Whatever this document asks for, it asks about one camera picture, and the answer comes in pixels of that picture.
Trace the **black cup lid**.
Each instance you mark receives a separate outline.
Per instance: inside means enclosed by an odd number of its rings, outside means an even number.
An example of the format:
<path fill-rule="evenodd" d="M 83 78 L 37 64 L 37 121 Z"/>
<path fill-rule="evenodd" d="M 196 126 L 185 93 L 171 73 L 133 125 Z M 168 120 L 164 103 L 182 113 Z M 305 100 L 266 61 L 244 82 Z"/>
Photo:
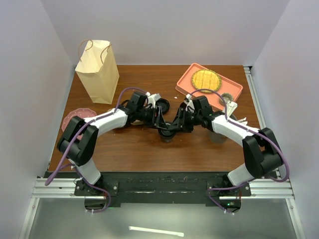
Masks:
<path fill-rule="evenodd" d="M 168 129 L 158 129 L 158 132 L 162 138 L 173 138 L 175 136 L 175 132 Z"/>
<path fill-rule="evenodd" d="M 170 104 L 169 101 L 163 98 L 160 98 L 157 102 L 156 102 L 156 106 L 161 107 L 161 112 L 163 115 L 165 115 L 170 108 Z"/>

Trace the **brown paper bag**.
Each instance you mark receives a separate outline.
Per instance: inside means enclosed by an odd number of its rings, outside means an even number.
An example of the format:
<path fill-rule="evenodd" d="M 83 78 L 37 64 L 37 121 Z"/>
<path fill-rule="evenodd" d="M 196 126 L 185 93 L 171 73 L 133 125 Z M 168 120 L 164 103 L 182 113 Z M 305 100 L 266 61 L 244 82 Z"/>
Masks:
<path fill-rule="evenodd" d="M 78 47 L 78 57 L 75 72 L 91 101 L 111 104 L 119 80 L 111 42 L 85 39 Z"/>

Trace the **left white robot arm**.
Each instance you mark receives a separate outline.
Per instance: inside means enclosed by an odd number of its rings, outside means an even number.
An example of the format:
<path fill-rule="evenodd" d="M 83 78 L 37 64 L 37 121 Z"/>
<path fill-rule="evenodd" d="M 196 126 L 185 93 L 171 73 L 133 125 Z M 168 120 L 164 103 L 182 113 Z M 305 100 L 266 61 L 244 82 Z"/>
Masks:
<path fill-rule="evenodd" d="M 105 195 L 103 175 L 93 161 L 98 137 L 116 128 L 129 127 L 136 121 L 149 128 L 167 129 L 163 115 L 169 107 L 169 102 L 159 94 L 133 92 L 130 99 L 118 103 L 107 113 L 88 118 L 74 116 L 57 144 L 61 160 L 71 162 L 91 195 Z"/>

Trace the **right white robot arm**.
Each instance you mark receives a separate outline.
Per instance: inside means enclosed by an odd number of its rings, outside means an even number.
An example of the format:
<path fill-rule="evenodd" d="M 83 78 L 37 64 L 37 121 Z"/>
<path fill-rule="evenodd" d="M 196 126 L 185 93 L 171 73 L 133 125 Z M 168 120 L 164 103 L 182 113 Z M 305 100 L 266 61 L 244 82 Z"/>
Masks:
<path fill-rule="evenodd" d="M 266 176 L 285 162 L 271 129 L 252 128 L 214 111 L 205 96 L 187 96 L 168 131 L 192 132 L 196 125 L 231 139 L 243 149 L 244 163 L 227 173 L 216 187 L 226 195 L 234 195 L 245 183 Z"/>

